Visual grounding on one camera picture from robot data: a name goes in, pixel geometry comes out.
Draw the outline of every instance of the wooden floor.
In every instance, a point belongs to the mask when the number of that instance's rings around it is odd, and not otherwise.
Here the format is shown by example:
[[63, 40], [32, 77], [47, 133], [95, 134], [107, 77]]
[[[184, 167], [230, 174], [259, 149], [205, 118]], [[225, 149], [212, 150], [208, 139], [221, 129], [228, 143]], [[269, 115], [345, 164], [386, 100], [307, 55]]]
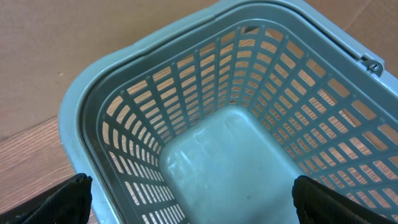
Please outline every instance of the wooden floor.
[[[57, 117], [1, 141], [0, 158], [0, 213], [75, 174], [61, 146]], [[93, 213], [89, 223], [96, 223]]]

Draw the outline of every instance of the lattice pattern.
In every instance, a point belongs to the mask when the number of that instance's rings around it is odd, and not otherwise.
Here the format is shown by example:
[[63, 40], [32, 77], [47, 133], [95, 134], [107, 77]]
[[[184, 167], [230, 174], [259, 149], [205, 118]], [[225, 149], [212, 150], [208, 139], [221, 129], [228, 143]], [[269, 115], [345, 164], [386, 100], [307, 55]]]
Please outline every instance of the lattice pattern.
[[105, 102], [105, 148], [146, 223], [188, 222], [158, 171], [159, 154], [229, 104], [252, 111], [309, 176], [397, 217], [397, 123], [284, 32], [244, 23], [224, 30]]

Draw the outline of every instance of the basket bottom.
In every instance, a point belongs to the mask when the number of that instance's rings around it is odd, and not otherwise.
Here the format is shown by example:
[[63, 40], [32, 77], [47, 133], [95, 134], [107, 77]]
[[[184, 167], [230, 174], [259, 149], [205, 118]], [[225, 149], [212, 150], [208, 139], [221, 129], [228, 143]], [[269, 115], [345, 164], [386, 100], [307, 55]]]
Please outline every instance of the basket bottom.
[[170, 141], [160, 169], [191, 223], [298, 223], [302, 174], [257, 118], [227, 106]]

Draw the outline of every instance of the brown wall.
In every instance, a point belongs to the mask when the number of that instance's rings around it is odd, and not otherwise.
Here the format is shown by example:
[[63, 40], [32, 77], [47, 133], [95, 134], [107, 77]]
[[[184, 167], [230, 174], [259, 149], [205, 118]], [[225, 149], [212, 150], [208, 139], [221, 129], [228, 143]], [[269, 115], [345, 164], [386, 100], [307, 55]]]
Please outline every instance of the brown wall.
[[[0, 139], [54, 117], [100, 57], [216, 0], [15, 0], [0, 6]], [[398, 74], [398, 1], [308, 0]]]

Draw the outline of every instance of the empty basket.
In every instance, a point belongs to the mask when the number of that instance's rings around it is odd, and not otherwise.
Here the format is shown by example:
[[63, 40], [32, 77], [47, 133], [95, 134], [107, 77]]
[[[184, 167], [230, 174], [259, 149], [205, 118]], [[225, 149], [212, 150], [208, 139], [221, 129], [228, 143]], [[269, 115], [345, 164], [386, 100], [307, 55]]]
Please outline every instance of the empty basket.
[[221, 1], [88, 67], [60, 136], [99, 223], [297, 223], [302, 174], [397, 220], [396, 83], [302, 1]]

